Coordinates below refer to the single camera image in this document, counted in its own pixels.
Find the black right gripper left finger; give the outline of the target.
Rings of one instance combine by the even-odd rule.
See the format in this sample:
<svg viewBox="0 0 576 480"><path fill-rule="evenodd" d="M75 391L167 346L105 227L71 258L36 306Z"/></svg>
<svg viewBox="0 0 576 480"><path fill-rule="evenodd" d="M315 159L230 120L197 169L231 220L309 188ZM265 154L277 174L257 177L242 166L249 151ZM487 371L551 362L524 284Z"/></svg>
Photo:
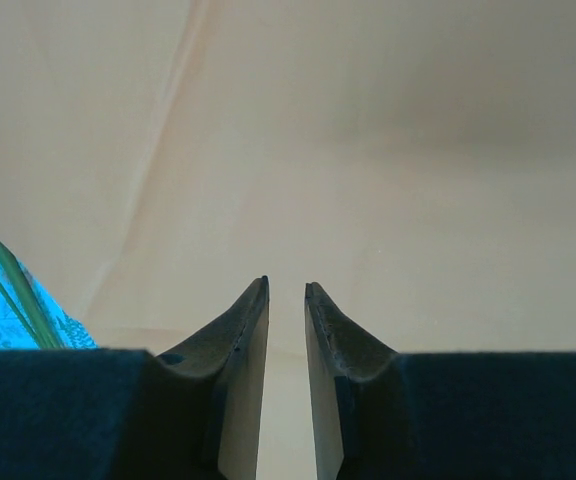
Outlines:
<svg viewBox="0 0 576 480"><path fill-rule="evenodd" d="M252 479L269 282L164 353L0 350L0 479Z"/></svg>

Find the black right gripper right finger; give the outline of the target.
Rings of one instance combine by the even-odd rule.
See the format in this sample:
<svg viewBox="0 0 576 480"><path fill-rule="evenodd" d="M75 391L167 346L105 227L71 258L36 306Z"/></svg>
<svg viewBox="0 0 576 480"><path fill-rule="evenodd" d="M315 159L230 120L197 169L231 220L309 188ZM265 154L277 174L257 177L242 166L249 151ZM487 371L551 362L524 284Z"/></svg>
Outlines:
<svg viewBox="0 0 576 480"><path fill-rule="evenodd" d="M321 479L576 479L576 352L400 353L318 283L305 330Z"/></svg>

